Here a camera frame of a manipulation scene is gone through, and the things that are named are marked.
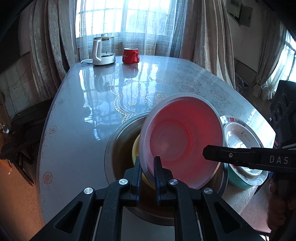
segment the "black chair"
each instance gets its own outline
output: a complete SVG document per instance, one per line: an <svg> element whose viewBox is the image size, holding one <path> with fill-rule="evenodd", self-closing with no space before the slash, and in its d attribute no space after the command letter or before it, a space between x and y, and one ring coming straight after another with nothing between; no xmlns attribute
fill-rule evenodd
<svg viewBox="0 0 296 241"><path fill-rule="evenodd" d="M2 147L0 158L14 164L23 178L34 185L33 179L24 170L24 162L34 163L34 145L40 142L45 120L53 99L46 100L17 113L11 122L7 143Z"/></svg>

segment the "yellow bowl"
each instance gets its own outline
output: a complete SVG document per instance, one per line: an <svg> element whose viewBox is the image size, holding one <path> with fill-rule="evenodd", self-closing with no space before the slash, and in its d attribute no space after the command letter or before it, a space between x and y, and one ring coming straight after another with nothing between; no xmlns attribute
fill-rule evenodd
<svg viewBox="0 0 296 241"><path fill-rule="evenodd" d="M135 142L133 143L133 149L131 152L131 156L133 159L133 165L136 163L136 158L139 155L139 140L140 140L140 135L137 136ZM142 181L144 181L149 187L153 188L155 190L155 187L147 180L145 177L144 173L142 173Z"/></svg>

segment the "beige curtain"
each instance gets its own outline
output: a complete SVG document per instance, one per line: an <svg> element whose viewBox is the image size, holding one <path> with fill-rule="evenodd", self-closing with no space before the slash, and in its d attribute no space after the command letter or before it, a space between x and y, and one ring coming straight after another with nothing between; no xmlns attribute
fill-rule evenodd
<svg viewBox="0 0 296 241"><path fill-rule="evenodd" d="M281 56L286 42L287 29L279 18L262 5L262 43L259 53L258 72L253 81L253 95L261 95L262 85L268 80Z"/></svg>
<svg viewBox="0 0 296 241"><path fill-rule="evenodd" d="M53 98L79 61L75 38L76 0L36 0L29 22L31 68L41 101Z"/></svg>
<svg viewBox="0 0 296 241"><path fill-rule="evenodd" d="M180 58L188 59L235 89L234 58L222 0L188 0Z"/></svg>

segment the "pink bowl rim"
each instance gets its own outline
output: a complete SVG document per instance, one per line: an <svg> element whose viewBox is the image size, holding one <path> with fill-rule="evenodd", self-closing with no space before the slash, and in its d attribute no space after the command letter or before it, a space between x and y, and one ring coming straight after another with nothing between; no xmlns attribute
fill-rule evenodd
<svg viewBox="0 0 296 241"><path fill-rule="evenodd" d="M225 145L225 136L224 136L224 129L223 129L223 125L220 119L220 116L218 115L218 112L216 111L216 109L213 107L213 105L207 101L205 98L197 95L197 94L193 94L193 93L177 93L177 94L173 94L170 95L166 98L164 98L162 101L160 101L148 114L148 116L146 117L142 129L141 129L141 133L140 133L140 140L139 140L139 159L140 159L140 164L142 167L142 171L145 175L145 177L147 178L147 180L154 185L154 176L152 175L152 173L149 171L147 164L144 161L144 141L145 141L145 137L147 135L147 131L149 128L150 123L152 122L153 118L167 105L175 102L178 99L184 98L184 97L192 97L198 100L203 101L204 103L206 103L211 109L212 111L215 113L215 115L217 116L217 119L220 123L220 127L221 127L221 134L222 134L222 146ZM220 162L217 162L217 167L215 168L214 172L212 173L212 175L209 176L208 179L206 179L204 181L204 183L202 184L202 186L204 186L205 184L207 184L209 182L209 180L211 180L211 178L215 175L216 171L218 170L220 166Z"/></svg>

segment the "white bowl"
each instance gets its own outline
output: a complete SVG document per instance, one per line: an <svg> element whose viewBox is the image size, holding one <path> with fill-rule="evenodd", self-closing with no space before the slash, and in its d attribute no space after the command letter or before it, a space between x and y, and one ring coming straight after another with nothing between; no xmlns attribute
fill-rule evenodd
<svg viewBox="0 0 296 241"><path fill-rule="evenodd" d="M259 142L254 135L244 126L229 122L224 125L225 146L231 148L251 148L260 147ZM262 170L250 169L247 167L238 167L238 169L249 176L258 176Z"/></svg>

